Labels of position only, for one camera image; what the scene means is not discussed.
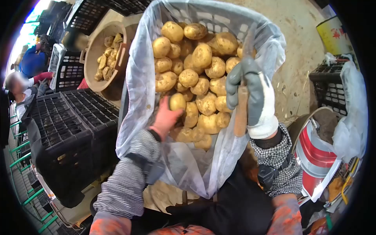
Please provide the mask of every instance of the white glove cuff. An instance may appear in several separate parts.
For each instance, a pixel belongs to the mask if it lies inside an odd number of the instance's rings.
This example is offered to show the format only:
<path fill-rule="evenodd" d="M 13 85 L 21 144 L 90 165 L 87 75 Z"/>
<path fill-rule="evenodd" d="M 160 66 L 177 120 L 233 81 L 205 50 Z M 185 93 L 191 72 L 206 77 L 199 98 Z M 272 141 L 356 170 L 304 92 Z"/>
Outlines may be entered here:
<path fill-rule="evenodd" d="M 278 129 L 278 119 L 276 116 L 263 117 L 254 126 L 247 126 L 251 139 L 265 139 L 271 136 Z"/>

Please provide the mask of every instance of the plastic bag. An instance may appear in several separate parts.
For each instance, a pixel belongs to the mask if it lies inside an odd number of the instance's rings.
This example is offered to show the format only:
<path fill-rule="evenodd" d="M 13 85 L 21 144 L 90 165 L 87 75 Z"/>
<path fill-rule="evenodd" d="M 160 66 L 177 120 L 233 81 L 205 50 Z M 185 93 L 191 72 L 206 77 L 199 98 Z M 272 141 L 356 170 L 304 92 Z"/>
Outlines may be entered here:
<path fill-rule="evenodd" d="M 367 145 L 368 106 L 363 75 L 354 62 L 346 62 L 341 70 L 347 116 L 341 118 L 334 130 L 335 154 L 345 163 L 357 156 L 362 158 Z"/>
<path fill-rule="evenodd" d="M 126 70 L 129 107 L 116 142 L 116 153 L 121 159 L 130 140 L 141 129 L 152 123 L 158 94 L 155 93 L 154 57 L 152 41 L 161 36 L 161 27 L 167 21 L 201 23 L 210 32 L 229 31 L 243 41 L 250 25 L 256 24 L 255 61 L 271 79 L 285 61 L 285 38 L 280 29 L 263 15 L 230 3 L 199 0 L 155 0 L 145 10 L 130 46 Z M 193 191 L 207 199 L 230 176 L 237 160 L 245 150 L 249 136 L 233 135 L 235 116 L 213 140 L 208 152 L 194 149 L 191 144 L 162 144 L 162 161 L 166 171 L 161 180 L 182 190 Z"/>

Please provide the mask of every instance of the person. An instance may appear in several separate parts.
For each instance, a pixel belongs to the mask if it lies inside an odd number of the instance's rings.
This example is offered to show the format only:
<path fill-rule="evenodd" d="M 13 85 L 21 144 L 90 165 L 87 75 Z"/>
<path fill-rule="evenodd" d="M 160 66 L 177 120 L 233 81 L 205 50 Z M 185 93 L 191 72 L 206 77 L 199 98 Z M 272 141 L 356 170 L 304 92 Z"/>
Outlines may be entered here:
<path fill-rule="evenodd" d="M 218 191 L 216 202 L 199 200 L 189 205 L 169 206 L 168 221 L 150 227 L 162 215 L 145 215 L 150 211 L 143 207 L 146 172 L 140 162 L 155 162 L 160 158 L 160 144 L 183 112 L 170 111 L 165 97 L 154 124 L 132 138 L 126 156 L 102 184 L 93 204 L 96 213 L 90 234 L 302 234 L 296 194 L 302 189 L 303 171 L 289 153 L 292 143 L 286 127 L 274 115 L 273 87 L 251 57 L 243 58 L 226 80 L 226 102 L 232 110 L 238 104 L 241 78 L 246 80 L 249 91 L 250 144 L 260 168 L 272 169 L 270 187 L 264 187 L 263 191 L 245 176 L 238 162 Z"/>
<path fill-rule="evenodd" d="M 27 78 L 21 72 L 12 72 L 5 80 L 5 88 L 9 90 L 10 100 L 16 101 L 16 114 L 18 120 L 22 120 L 31 100 L 36 96 L 44 96 L 48 88 L 48 80 L 54 76 L 53 72 L 44 72 L 35 77 Z"/>

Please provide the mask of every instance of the orange glove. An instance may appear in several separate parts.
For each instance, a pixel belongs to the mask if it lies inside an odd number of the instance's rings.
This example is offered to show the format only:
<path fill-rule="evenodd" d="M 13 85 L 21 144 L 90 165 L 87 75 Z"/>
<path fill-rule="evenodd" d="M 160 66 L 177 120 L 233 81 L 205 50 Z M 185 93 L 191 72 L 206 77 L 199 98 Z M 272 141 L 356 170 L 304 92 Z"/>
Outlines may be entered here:
<path fill-rule="evenodd" d="M 168 97 L 165 96 L 159 101 L 159 110 L 155 117 L 155 122 L 149 128 L 155 131 L 161 140 L 164 141 L 177 119 L 183 114 L 183 111 L 182 109 L 170 111 L 168 108 Z"/>

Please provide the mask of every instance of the gray work glove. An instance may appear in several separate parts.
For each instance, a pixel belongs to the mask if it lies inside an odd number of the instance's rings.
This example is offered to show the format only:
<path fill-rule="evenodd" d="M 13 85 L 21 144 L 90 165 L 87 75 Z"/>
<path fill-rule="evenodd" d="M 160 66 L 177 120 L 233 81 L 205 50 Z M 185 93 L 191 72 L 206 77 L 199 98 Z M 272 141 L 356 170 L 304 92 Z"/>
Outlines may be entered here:
<path fill-rule="evenodd" d="M 238 105 L 238 86 L 244 78 L 248 88 L 248 133 L 252 139 L 264 139 L 278 128 L 274 116 L 274 89 L 254 59 L 246 56 L 228 74 L 226 79 L 227 107 Z"/>
<path fill-rule="evenodd" d="M 43 81 L 39 81 L 37 97 L 44 96 L 48 88 L 47 82 L 48 82 L 47 78 L 45 78 Z"/>

